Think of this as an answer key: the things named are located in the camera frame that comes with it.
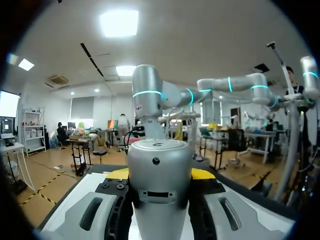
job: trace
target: black and yellow tape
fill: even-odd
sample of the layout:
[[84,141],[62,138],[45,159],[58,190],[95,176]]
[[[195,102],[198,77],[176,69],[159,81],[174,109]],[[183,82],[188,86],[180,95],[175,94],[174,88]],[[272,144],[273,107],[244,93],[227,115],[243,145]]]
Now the black and yellow tape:
[[50,184],[53,180],[57,179],[58,177],[60,177],[65,171],[59,173],[57,176],[55,176],[54,178],[52,178],[50,181],[48,181],[45,185],[43,185],[42,187],[40,187],[37,192],[39,192],[40,190],[44,189],[46,186],[48,186],[48,184]]
[[47,196],[45,196],[45,195],[43,195],[41,192],[36,192],[36,194],[39,194],[41,197],[43,197],[45,200],[47,200],[48,202],[50,202],[50,203],[52,203],[52,204],[54,204],[54,205],[56,205],[57,203],[55,202],[55,201],[53,201],[53,200],[51,200],[50,198],[48,198]]
[[57,179],[58,177],[60,177],[63,173],[65,173],[66,171],[63,171],[61,173],[59,173],[57,176],[55,176],[54,178],[52,178],[50,181],[48,181],[45,185],[43,185],[42,187],[40,187],[36,192],[34,192],[30,197],[28,197],[23,203],[20,204],[20,207],[22,207],[23,205],[25,205],[30,199],[32,199],[35,195],[40,195],[41,197],[43,197],[44,199],[46,199],[47,201],[49,201],[50,203],[53,203],[54,205],[57,204],[55,201],[51,200],[50,198],[44,196],[42,193],[40,193],[39,191],[44,189],[46,186],[48,186],[48,184],[50,184],[53,180]]
[[23,205],[25,205],[30,199],[32,199],[35,195],[37,194],[37,192],[33,193],[30,197],[28,197],[23,203],[20,204],[20,207],[22,207]]

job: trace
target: fluorescent light panel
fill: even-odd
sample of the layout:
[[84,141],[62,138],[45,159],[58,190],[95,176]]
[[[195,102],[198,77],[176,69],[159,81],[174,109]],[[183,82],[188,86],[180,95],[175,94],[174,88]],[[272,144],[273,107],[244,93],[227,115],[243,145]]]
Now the fluorescent light panel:
[[136,10],[109,11],[100,16],[103,34],[107,38],[137,35],[139,12]]
[[19,68],[22,68],[26,71],[29,71],[30,69],[32,69],[34,67],[34,64],[29,62],[27,59],[23,59],[19,65],[18,65]]
[[115,69],[120,77],[131,77],[136,66],[116,66]]

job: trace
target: white platform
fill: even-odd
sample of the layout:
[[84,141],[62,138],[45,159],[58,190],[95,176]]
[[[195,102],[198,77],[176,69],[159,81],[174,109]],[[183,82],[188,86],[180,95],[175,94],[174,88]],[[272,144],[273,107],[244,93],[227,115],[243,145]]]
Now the white platform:
[[[49,218],[47,223],[43,227],[43,231],[54,231],[57,229],[64,221],[66,211],[71,208],[75,203],[77,203],[81,198],[83,198],[88,192],[95,192],[96,188],[100,183],[102,183],[108,174],[102,173],[91,173],[84,176],[84,178],[78,183],[77,186],[70,192],[70,194],[63,200],[60,206]],[[232,189],[225,186],[226,191],[232,191]],[[280,230],[283,233],[287,233],[294,221],[278,215],[268,209],[265,209],[255,202],[247,199],[246,197],[236,193],[241,199],[243,199],[249,206],[251,206],[258,216],[258,221],[265,226],[267,229]],[[136,216],[133,213],[132,222],[129,230],[129,240],[141,240]],[[193,229],[190,223],[190,216],[187,213],[185,217],[184,227],[181,235],[181,240],[193,240]]]

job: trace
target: wooden floor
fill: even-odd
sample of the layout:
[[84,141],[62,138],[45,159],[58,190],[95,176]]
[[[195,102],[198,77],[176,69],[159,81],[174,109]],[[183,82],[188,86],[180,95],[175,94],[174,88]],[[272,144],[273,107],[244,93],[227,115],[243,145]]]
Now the wooden floor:
[[[117,152],[116,147],[111,148],[108,154],[102,157],[102,163],[108,165],[126,165],[125,154]],[[100,163],[99,156],[90,154],[92,164]],[[214,153],[206,152],[211,164],[214,164]],[[235,152],[224,152],[222,158],[222,166],[226,164],[229,158],[234,158]],[[280,166],[280,159],[275,163],[262,164],[263,156],[251,153],[246,153],[240,157],[241,163],[245,167],[235,168],[230,164],[226,170],[221,170],[220,173],[229,179],[246,186],[247,188],[255,185],[260,177],[265,175],[268,171],[271,174],[267,180],[273,184],[269,197],[275,192],[277,188],[278,179],[283,171],[283,166]],[[24,203],[30,196],[33,195],[25,204],[21,205],[24,213],[29,218],[30,222],[38,227],[49,211],[53,208],[54,202],[58,202],[64,194],[80,179],[76,177],[75,171],[72,170],[71,164],[73,163],[72,149],[59,150],[49,149],[46,152],[39,152],[26,158],[26,164],[36,190],[40,189],[40,194],[33,195],[30,189],[22,192],[17,200],[20,204]],[[60,170],[55,170],[53,167],[60,166]]]

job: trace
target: black screw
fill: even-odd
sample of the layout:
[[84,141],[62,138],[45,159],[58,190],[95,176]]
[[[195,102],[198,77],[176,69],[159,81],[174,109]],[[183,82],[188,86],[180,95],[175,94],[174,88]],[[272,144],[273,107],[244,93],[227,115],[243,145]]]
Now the black screw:
[[118,184],[118,185],[116,186],[116,188],[119,189],[119,190],[121,190],[121,189],[124,189],[124,188],[125,188],[125,185],[123,185],[123,184]]
[[154,158],[152,159],[152,163],[153,163],[154,165],[159,165],[160,159],[157,158],[157,157],[154,157]]

